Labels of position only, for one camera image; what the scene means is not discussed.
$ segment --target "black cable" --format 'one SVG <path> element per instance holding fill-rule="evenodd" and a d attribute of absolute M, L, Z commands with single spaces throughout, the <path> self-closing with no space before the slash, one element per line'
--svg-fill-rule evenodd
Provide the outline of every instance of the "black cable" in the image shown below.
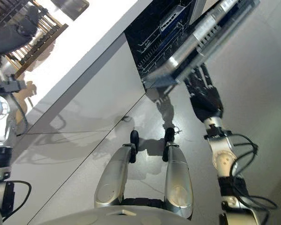
<path fill-rule="evenodd" d="M 24 130 L 22 133 L 20 134 L 17 134 L 16 136 L 19 137 L 19 136 L 22 136 L 24 135 L 27 130 L 28 130 L 28 121 L 27 121 L 27 118 L 26 118 L 26 115 L 23 111 L 23 109 L 21 108 L 20 104 L 18 103 L 18 101 L 15 99 L 14 95 L 12 93 L 10 93 L 10 97 L 11 99 L 13 100 L 13 102 L 16 104 L 16 106 L 18 107 L 18 109 L 20 110 L 21 114 L 22 114 L 22 117 L 23 117 L 23 120 L 24 120 L 24 123 L 25 123 L 25 127 L 24 127 Z"/>
<path fill-rule="evenodd" d="M 269 216 L 270 216 L 270 211 L 269 210 L 276 210 L 278 208 L 278 205 L 276 203 L 274 203 L 273 201 L 271 201 L 270 199 L 267 199 L 265 197 L 261 197 L 261 196 L 256 196 L 256 195 L 247 195 L 245 193 L 243 193 L 241 190 L 239 190 L 236 186 L 236 177 L 242 172 L 244 171 L 252 162 L 253 160 L 255 159 L 256 155 L 257 155 L 257 152 L 258 152 L 258 145 L 254 144 L 247 136 L 245 135 L 241 135 L 241 134 L 232 134 L 230 136 L 240 136 L 244 139 L 246 139 L 248 142 L 244 142 L 244 143 L 236 143 L 234 144 L 234 146 L 244 146 L 244 145 L 250 145 L 252 146 L 252 150 L 251 151 L 248 151 L 242 155 L 240 155 L 234 162 L 233 164 L 231 165 L 231 168 L 230 168 L 230 172 L 229 172 L 229 178 L 230 178 L 230 184 L 233 188 L 233 191 L 234 191 L 234 195 L 235 197 L 238 199 L 238 201 L 240 203 L 242 203 L 244 206 L 248 207 L 248 208 L 251 208 L 251 209 L 254 209 L 254 210 L 257 210 L 257 211 L 264 211 L 266 212 L 266 216 L 265 218 L 263 219 L 262 221 L 262 225 L 265 225 L 269 219 Z M 243 166 L 241 167 L 240 170 L 238 170 L 234 175 L 232 174 L 233 172 L 233 168 L 234 166 L 236 165 L 236 163 L 248 156 L 252 154 L 252 157 L 251 159 Z M 247 198 L 249 201 L 251 201 L 252 203 L 254 203 L 255 205 L 251 205 L 247 202 L 245 202 L 241 197 L 245 197 Z M 262 203 L 260 203 L 259 201 L 255 200 L 255 199 L 261 199 L 261 200 L 264 200 L 268 203 L 271 204 L 271 206 L 269 205 L 264 205 Z"/>
<path fill-rule="evenodd" d="M 10 218 L 13 214 L 15 214 L 20 208 L 22 208 L 22 206 L 27 202 L 28 198 L 29 198 L 29 195 L 31 193 L 31 184 L 29 184 L 28 182 L 26 181 L 22 181 L 22 180 L 12 180 L 11 181 L 12 183 L 21 183 L 21 184 L 25 184 L 28 186 L 28 192 L 27 192 L 27 195 L 24 199 L 24 201 L 22 202 L 21 205 L 19 205 L 18 208 L 16 208 L 14 211 L 12 211 L 11 213 L 9 213 L 4 219 L 3 219 L 3 222 L 6 221 L 8 218 Z"/>

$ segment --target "white countertop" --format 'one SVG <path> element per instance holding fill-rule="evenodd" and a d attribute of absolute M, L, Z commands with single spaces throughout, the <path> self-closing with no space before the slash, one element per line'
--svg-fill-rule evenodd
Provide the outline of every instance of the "white countertop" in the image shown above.
<path fill-rule="evenodd" d="M 37 122 L 151 1 L 89 0 L 75 21 L 60 21 L 69 27 L 19 77 L 30 84 L 16 94 L 29 124 Z M 59 19 L 60 12 L 50 13 Z"/>

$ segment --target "dish rack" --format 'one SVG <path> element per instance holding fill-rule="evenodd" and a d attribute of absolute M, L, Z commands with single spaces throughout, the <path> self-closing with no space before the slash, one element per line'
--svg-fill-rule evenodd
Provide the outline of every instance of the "dish rack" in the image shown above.
<path fill-rule="evenodd" d="M 17 70 L 16 78 L 68 27 L 67 24 L 62 25 L 57 21 L 46 8 L 35 0 L 0 0 L 0 27 L 7 24 L 18 24 L 30 6 L 38 8 L 37 33 L 30 43 L 6 54 L 6 59 Z"/>
<path fill-rule="evenodd" d="M 172 43 L 183 35 L 195 6 L 194 0 L 160 2 L 159 6 L 157 3 L 154 5 L 153 1 L 125 30 L 141 78 L 149 73 Z"/>

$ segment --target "gray floor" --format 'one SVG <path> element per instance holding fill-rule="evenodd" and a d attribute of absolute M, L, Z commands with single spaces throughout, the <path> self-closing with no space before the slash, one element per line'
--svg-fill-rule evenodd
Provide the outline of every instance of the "gray floor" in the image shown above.
<path fill-rule="evenodd" d="M 226 127 L 259 145 L 257 159 L 244 172 L 249 191 L 279 204 L 269 224 L 281 224 L 281 0 L 263 0 L 207 67 L 222 97 Z M 30 224 L 93 208 L 104 166 L 129 141 L 132 129 L 139 131 L 140 152 L 129 167 L 125 197 L 163 199 L 163 127 L 171 125 L 179 131 L 175 139 L 190 167 L 193 222 L 217 224 L 221 198 L 211 151 L 203 139 L 204 126 L 196 119 L 183 85 L 169 98 L 159 97 L 156 90 L 143 96 Z"/>

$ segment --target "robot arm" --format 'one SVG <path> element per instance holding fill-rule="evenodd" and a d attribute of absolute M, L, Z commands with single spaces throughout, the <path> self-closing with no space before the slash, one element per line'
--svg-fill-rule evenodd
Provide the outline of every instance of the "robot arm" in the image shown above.
<path fill-rule="evenodd" d="M 221 188 L 222 209 L 225 211 L 224 214 L 220 215 L 220 224 L 265 224 L 269 215 L 268 210 L 276 209 L 277 205 L 266 199 L 273 205 L 273 207 L 268 207 L 254 200 L 249 195 L 245 180 L 241 175 L 241 172 L 255 158 L 258 146 L 244 135 L 237 136 L 243 137 L 248 142 L 233 144 L 230 137 L 236 134 L 232 134 L 223 126 L 223 105 L 219 93 L 212 84 L 206 66 L 202 64 L 200 69 L 195 68 L 193 73 L 185 79 L 185 84 L 191 96 L 194 112 L 197 118 L 205 125 L 207 135 L 204 138 L 210 145 L 212 162 L 217 169 L 218 182 Z M 236 157 L 233 150 L 237 145 L 250 145 L 252 150 Z M 250 154 L 252 154 L 252 158 L 246 166 L 238 168 L 238 160 Z M 259 223 L 257 218 L 255 212 L 257 210 L 267 212 L 267 216 L 262 223 Z"/>
<path fill-rule="evenodd" d="M 7 25 L 0 29 L 0 59 L 2 54 L 31 41 L 37 31 L 37 22 L 38 10 L 36 7 L 30 7 L 18 25 Z M 7 219 L 20 208 L 13 211 L 14 183 L 27 184 L 24 181 L 4 181 L 10 177 L 10 159 L 17 136 L 15 112 L 18 103 L 12 93 L 25 88 L 24 81 L 17 81 L 13 76 L 6 77 L 0 69 L 0 224 L 2 217 Z"/>

